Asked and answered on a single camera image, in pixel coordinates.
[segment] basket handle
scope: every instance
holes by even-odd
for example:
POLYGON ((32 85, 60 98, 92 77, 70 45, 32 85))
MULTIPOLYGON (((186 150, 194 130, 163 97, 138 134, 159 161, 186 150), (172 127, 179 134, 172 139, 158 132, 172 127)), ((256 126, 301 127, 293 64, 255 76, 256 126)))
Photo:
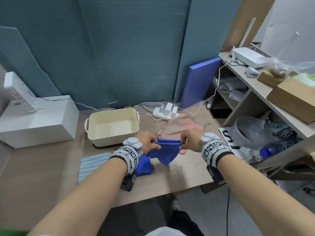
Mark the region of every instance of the basket handle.
POLYGON ((86 119, 86 120, 85 120, 85 123, 84 123, 84 128, 85 128, 85 131, 86 131, 87 133, 89 133, 88 128, 87 128, 88 120, 89 120, 89 118, 86 119))

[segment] dark blue cloth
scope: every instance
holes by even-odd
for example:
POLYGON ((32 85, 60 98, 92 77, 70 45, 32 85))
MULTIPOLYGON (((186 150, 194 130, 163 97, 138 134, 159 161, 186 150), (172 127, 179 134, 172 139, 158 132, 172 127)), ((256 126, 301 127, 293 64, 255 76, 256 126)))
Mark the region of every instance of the dark blue cloth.
POLYGON ((164 166, 168 166, 179 153, 179 146, 183 143, 180 140, 158 139, 158 142, 152 142, 161 146, 160 150, 153 149, 147 155, 150 158, 157 158, 164 166))
POLYGON ((150 157, 148 157, 147 155, 140 157, 136 171, 138 173, 137 176, 144 176, 144 175, 152 174, 150 157))

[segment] clear plastic wrap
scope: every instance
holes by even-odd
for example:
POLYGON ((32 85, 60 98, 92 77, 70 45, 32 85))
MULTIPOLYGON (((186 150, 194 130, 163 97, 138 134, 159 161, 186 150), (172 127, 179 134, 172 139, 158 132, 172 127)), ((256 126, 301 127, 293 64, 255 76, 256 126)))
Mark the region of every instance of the clear plastic wrap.
POLYGON ((281 61, 277 58, 260 57, 256 61, 261 67, 267 68, 272 75, 280 79, 285 78, 292 71, 299 71, 315 66, 314 61, 305 61, 299 64, 290 64, 288 61, 281 61))

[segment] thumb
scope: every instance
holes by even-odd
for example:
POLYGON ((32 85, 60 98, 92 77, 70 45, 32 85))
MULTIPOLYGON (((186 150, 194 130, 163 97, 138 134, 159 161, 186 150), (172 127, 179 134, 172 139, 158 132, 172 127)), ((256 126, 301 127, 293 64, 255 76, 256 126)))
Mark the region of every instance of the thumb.
POLYGON ((159 144, 151 143, 151 149, 161 149, 161 146, 159 144))
POLYGON ((186 150, 186 149, 188 149, 188 147, 189 147, 188 143, 185 143, 185 144, 179 146, 179 150, 186 150))

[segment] person's left hand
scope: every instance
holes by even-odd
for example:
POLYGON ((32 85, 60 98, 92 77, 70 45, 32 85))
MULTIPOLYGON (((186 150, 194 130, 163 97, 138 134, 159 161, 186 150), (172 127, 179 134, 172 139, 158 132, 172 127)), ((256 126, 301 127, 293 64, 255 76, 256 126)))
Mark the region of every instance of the person's left hand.
POLYGON ((138 131, 135 138, 142 143, 143 155, 148 154, 152 149, 161 149, 160 145, 151 143, 151 141, 157 142, 157 137, 148 131, 138 131))

